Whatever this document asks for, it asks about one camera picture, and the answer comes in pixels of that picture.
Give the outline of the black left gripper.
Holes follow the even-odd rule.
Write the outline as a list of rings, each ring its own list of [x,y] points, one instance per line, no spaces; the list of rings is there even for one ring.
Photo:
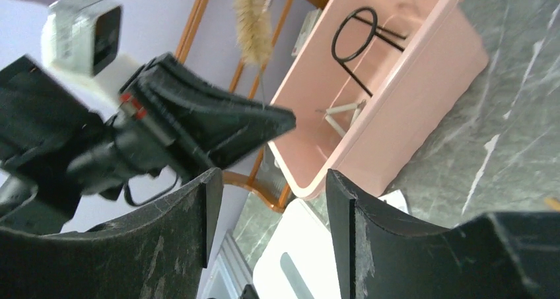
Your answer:
[[[169,144],[132,95],[103,120],[29,55],[19,57],[1,70],[1,229],[57,234],[87,195],[139,207],[129,181],[171,167]]]

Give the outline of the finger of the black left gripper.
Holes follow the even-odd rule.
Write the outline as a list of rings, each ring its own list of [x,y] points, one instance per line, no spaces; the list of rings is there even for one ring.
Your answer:
[[[160,141],[183,180],[227,169],[297,126],[292,110],[229,93],[171,53],[140,66],[120,89],[122,104]]]

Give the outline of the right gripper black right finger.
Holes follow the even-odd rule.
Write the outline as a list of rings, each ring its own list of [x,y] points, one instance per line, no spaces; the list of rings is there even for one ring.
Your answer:
[[[329,170],[342,298],[558,298],[559,213],[484,213],[455,228],[411,216]]]

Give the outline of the white clay pipe triangle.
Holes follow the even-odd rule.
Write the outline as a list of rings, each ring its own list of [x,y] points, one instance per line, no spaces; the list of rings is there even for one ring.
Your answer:
[[[327,124],[341,137],[347,134],[350,127],[357,121],[367,101],[342,104],[326,109],[317,109]]]

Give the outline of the tan bristle test tube brush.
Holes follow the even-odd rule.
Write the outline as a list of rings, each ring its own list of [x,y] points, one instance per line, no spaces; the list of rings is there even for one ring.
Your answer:
[[[273,52],[271,17],[268,0],[232,0],[236,17],[236,41],[240,48],[240,62],[258,68],[257,83],[262,104],[266,104],[264,67]]]

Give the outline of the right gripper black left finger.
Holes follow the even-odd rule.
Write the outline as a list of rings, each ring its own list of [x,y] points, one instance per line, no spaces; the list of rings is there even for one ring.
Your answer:
[[[195,298],[223,196],[212,168],[86,232],[1,229],[2,298]]]

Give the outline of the small white plastic bag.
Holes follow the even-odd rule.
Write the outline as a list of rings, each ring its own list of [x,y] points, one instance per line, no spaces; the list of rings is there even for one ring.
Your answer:
[[[406,214],[410,214],[405,195],[402,193],[400,189],[394,190],[392,192],[380,196],[379,200],[391,205],[396,209],[399,209],[400,211]]]

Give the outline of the black wire ring tripod stand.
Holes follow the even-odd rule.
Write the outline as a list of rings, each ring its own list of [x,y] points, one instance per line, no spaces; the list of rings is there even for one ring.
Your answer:
[[[342,30],[346,27],[347,23],[351,20],[357,20],[365,25],[370,26],[369,33],[364,40],[364,42],[359,46],[353,53],[346,57],[341,57],[337,54],[337,43],[339,40],[339,36]],[[360,56],[373,42],[375,38],[380,38],[383,42],[388,44],[389,46],[395,48],[396,50],[403,52],[405,48],[398,44],[395,40],[389,39],[387,36],[384,35],[387,33],[395,38],[406,40],[407,35],[397,33],[393,30],[390,30],[384,26],[380,26],[378,23],[378,13],[377,11],[371,6],[362,6],[351,13],[349,13],[343,22],[338,26],[335,34],[333,35],[332,42],[331,42],[331,55],[333,59],[339,64],[340,67],[359,85],[359,87],[369,96],[372,97],[373,93],[366,87],[363,81],[356,76],[356,74],[348,68],[347,63],[356,59]]]

